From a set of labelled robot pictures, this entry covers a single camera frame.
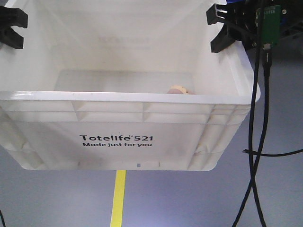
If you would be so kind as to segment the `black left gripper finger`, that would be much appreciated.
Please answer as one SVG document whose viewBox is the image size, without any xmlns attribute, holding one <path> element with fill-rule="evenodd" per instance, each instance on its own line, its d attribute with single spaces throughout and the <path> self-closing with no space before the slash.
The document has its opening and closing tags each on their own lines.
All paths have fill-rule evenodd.
<svg viewBox="0 0 303 227">
<path fill-rule="evenodd" d="M 24 37 L 20 36 L 11 27 L 1 28 L 0 42 L 14 49 L 23 49 Z"/>
<path fill-rule="evenodd" d="M 18 26 L 27 28 L 28 14 L 20 8 L 0 7 L 0 28 L 7 28 L 11 26 Z"/>
</svg>

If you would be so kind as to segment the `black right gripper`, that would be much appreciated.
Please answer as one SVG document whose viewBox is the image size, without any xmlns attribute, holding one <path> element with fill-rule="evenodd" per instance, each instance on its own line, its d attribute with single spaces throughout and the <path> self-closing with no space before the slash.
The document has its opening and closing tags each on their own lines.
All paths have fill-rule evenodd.
<svg viewBox="0 0 303 227">
<path fill-rule="evenodd" d="M 245 50 L 257 47 L 258 26 L 261 25 L 261 44 L 277 45 L 280 39 L 303 31 L 303 2 L 301 0 L 246 0 L 244 4 L 213 4 L 206 11 L 207 24 L 224 23 L 210 42 L 211 52 L 219 53 L 235 41 L 243 41 L 246 30 L 236 25 L 244 19 L 244 27 L 255 38 L 243 41 Z"/>
</svg>

